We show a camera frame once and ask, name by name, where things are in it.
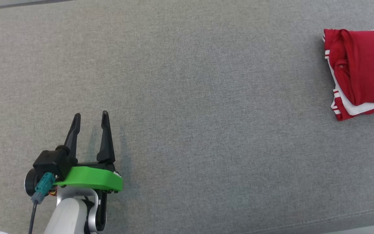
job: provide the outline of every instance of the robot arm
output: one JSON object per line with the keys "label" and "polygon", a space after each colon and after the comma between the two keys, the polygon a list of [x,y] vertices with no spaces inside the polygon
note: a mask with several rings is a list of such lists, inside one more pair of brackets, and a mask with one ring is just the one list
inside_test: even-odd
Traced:
{"label": "robot arm", "polygon": [[[108,194],[121,191],[123,181],[113,165],[115,153],[107,111],[102,114],[101,126],[102,142],[96,162],[78,163],[76,158],[80,132],[77,113],[64,145],[55,151],[43,151],[25,177],[25,191],[32,196],[45,173],[54,175],[49,193],[57,196],[57,206],[44,234],[100,234],[104,230]],[[94,201],[77,199],[78,196],[90,196]]]}

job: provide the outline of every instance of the folded clothing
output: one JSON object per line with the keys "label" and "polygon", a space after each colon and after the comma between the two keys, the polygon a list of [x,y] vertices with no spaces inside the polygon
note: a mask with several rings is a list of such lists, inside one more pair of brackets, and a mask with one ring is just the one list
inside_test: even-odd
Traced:
{"label": "folded clothing", "polygon": [[374,31],[325,30],[330,33],[330,65],[343,93],[356,106],[374,102]]}
{"label": "folded clothing", "polygon": [[334,100],[331,104],[331,108],[333,109],[336,117],[339,121],[346,120],[352,118],[358,114],[372,114],[374,113],[374,103],[365,102],[360,105],[353,105],[349,99],[344,94],[344,91],[340,87],[334,69],[331,64],[334,64],[337,69],[341,68],[340,65],[336,66],[336,59],[338,56],[341,55],[341,47],[334,46],[334,43],[339,40],[338,36],[340,30],[324,30],[323,40],[325,42],[325,58],[328,61],[330,66],[331,74],[333,76],[334,82],[336,84],[334,89]]}

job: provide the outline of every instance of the folded red shirt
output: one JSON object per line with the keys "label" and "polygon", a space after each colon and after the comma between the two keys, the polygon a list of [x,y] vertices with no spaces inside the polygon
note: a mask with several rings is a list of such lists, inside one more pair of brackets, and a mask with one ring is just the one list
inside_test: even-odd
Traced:
{"label": "folded red shirt", "polygon": [[[350,115],[347,112],[346,108],[344,107],[343,101],[342,101],[340,95],[338,94],[338,91],[336,89],[334,89],[333,92],[334,92],[334,101],[331,104],[331,108],[333,109],[334,113],[336,114],[336,117],[337,117],[338,121],[348,120],[348,119],[351,119],[351,118],[359,115],[359,114]],[[373,113],[374,113],[374,109],[369,110],[369,111],[365,111],[362,114],[373,114]]]}
{"label": "folded red shirt", "polygon": [[330,65],[353,105],[374,102],[374,31],[325,30],[331,41]]}

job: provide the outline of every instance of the black cable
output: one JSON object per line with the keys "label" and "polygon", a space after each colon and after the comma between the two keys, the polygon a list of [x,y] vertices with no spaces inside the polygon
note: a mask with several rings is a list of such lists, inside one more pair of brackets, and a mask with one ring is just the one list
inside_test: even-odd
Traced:
{"label": "black cable", "polygon": [[37,201],[34,201],[34,206],[32,207],[30,229],[28,229],[28,234],[32,234],[32,227],[34,225],[35,210],[37,209]]}

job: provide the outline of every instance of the cable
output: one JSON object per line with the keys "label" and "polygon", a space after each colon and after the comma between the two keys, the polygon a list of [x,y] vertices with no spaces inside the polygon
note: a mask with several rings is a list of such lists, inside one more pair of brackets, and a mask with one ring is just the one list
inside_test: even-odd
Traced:
{"label": "cable", "polygon": [[49,192],[49,190],[53,187],[53,183],[55,181],[56,181],[55,176],[50,172],[46,172],[44,173],[40,182],[38,182],[37,187],[35,188],[35,193],[31,197],[31,201],[33,202],[34,206],[32,208],[30,229],[28,229],[28,234],[32,234],[32,227],[34,225],[35,210],[37,209],[37,205],[43,202],[44,197]]}
{"label": "cable", "polygon": [[28,229],[28,234],[32,234],[32,227],[34,226],[34,217],[35,217],[35,211],[37,209],[38,202],[34,201],[34,206],[32,207],[31,212],[31,220],[30,220],[30,228]]}

